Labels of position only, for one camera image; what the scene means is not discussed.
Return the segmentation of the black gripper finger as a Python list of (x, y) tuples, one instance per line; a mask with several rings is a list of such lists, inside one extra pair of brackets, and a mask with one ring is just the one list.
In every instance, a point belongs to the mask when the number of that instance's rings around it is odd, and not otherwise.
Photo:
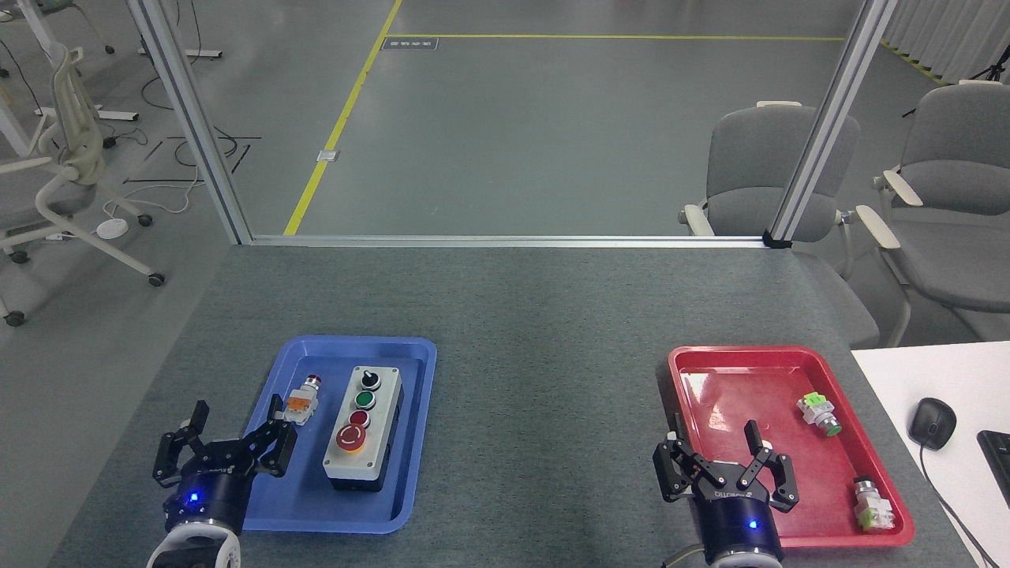
[(717, 488), (717, 473), (711, 461), (679, 438), (677, 432), (668, 432), (666, 439), (656, 445), (653, 466), (661, 496), (667, 503), (681, 499), (701, 479)]
[(198, 400), (188, 420), (184, 420), (176, 431), (163, 434), (152, 467), (152, 478), (159, 485), (174, 486), (181, 481), (178, 461), (184, 447), (190, 448), (198, 461), (209, 459), (208, 450), (200, 439), (209, 413), (206, 401)]
[(294, 425), (282, 417), (281, 396), (274, 393), (268, 402), (266, 420), (230, 444), (227, 463), (231, 464), (231, 474), (248, 478), (259, 473), (284, 476), (297, 439)]
[(748, 420), (744, 424), (744, 436), (748, 450), (753, 460), (744, 468), (742, 475), (737, 478), (735, 485), (737, 488), (752, 491), (758, 495), (758, 489), (751, 489), (755, 478), (762, 468), (768, 468), (772, 472), (775, 489), (769, 493), (769, 506), (790, 513), (799, 503), (799, 492), (796, 483), (796, 475), (793, 469), (793, 461), (789, 455), (778, 454), (762, 437), (756, 420)]

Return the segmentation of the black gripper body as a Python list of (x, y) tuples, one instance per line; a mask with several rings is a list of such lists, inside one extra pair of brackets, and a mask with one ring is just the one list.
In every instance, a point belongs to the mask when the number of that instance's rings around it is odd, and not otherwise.
[(191, 459), (181, 477), (167, 482), (174, 491), (163, 504), (167, 532), (183, 524), (224, 526), (241, 535), (255, 478), (255, 459), (234, 455), (230, 460)]
[(715, 488), (707, 480), (693, 486), (705, 562), (710, 566), (779, 566), (784, 553), (769, 507), (769, 492), (742, 490), (728, 483)]

